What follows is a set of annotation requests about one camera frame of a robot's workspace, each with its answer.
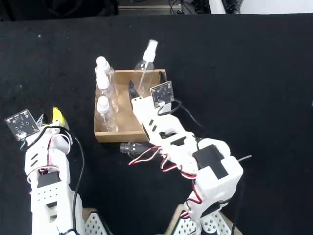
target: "yellow part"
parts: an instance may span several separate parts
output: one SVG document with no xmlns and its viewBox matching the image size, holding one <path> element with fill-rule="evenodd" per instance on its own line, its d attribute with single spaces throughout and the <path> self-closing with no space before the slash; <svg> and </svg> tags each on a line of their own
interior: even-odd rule
<svg viewBox="0 0 313 235">
<path fill-rule="evenodd" d="M 62 124 L 62 126 L 65 125 L 65 118 L 63 117 L 61 111 L 57 108 L 57 107 L 53 107 L 53 117 L 52 117 L 52 121 L 60 121 L 60 123 Z"/>
</svg>

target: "white bottle cap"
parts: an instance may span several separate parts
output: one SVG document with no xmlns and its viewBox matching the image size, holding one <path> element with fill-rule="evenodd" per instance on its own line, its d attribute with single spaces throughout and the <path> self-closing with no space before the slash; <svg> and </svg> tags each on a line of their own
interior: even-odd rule
<svg viewBox="0 0 313 235">
<path fill-rule="evenodd" d="M 109 110 L 109 100 L 105 96 L 100 96 L 97 102 L 97 111 L 105 114 Z"/>
<path fill-rule="evenodd" d="M 97 70 L 97 87 L 101 90 L 108 88 L 110 81 L 103 70 Z"/>
<path fill-rule="evenodd" d="M 96 63 L 97 63 L 97 70 L 104 70 L 105 73 L 108 73 L 110 71 L 110 64 L 108 63 L 108 61 L 106 60 L 106 58 L 104 58 L 103 56 L 99 56 L 96 59 Z"/>
<path fill-rule="evenodd" d="M 145 50 L 145 53 L 143 54 L 142 59 L 147 62 L 153 62 L 156 57 L 156 49 L 157 49 L 158 42 L 156 40 L 150 39 L 147 49 Z"/>
</svg>

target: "metal base plate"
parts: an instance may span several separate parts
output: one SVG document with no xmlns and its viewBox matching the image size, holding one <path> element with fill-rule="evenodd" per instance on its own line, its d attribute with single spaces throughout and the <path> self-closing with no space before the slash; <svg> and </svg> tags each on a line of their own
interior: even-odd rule
<svg viewBox="0 0 313 235">
<path fill-rule="evenodd" d="M 93 212 L 85 222 L 85 235 L 109 235 L 98 214 Z"/>
<path fill-rule="evenodd" d="M 228 227 L 219 212 L 208 214 L 200 219 L 202 234 L 230 235 L 231 229 Z M 173 235 L 192 235 L 195 233 L 195 222 L 191 219 L 180 219 Z"/>
</svg>

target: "circuit board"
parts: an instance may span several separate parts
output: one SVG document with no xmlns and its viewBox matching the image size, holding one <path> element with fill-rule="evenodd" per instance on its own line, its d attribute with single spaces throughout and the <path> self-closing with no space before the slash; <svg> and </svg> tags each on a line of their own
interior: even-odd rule
<svg viewBox="0 0 313 235">
<path fill-rule="evenodd" d="M 18 141 L 39 132 L 39 128 L 28 109 L 8 117 L 5 122 Z"/>
<path fill-rule="evenodd" d="M 174 91 L 172 81 L 164 82 L 160 85 L 150 88 L 151 96 L 155 108 L 174 101 Z"/>
</svg>

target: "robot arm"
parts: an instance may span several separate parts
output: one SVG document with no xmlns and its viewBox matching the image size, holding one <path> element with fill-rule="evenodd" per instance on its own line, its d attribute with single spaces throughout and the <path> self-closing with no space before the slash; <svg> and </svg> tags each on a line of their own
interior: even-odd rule
<svg viewBox="0 0 313 235">
<path fill-rule="evenodd" d="M 228 145 L 219 140 L 196 138 L 185 131 L 177 117 L 160 115 L 166 105 L 155 108 L 151 96 L 134 95 L 131 87 L 130 98 L 134 115 L 149 142 L 159 148 L 163 163 L 174 163 L 172 168 L 178 168 L 182 176 L 192 180 L 193 191 L 184 203 L 186 212 L 181 217 L 198 221 L 227 205 L 243 174 Z"/>
<path fill-rule="evenodd" d="M 76 226 L 73 225 L 74 191 L 69 187 L 66 157 L 72 144 L 71 135 L 61 134 L 61 129 L 57 128 L 67 127 L 61 112 L 54 108 L 53 114 L 51 124 L 39 127 L 38 133 L 26 138 L 30 146 L 25 154 L 25 173 L 31 185 L 32 234 L 58 235 L 75 228 L 82 235 L 85 228 L 79 195 L 76 198 Z"/>
</svg>

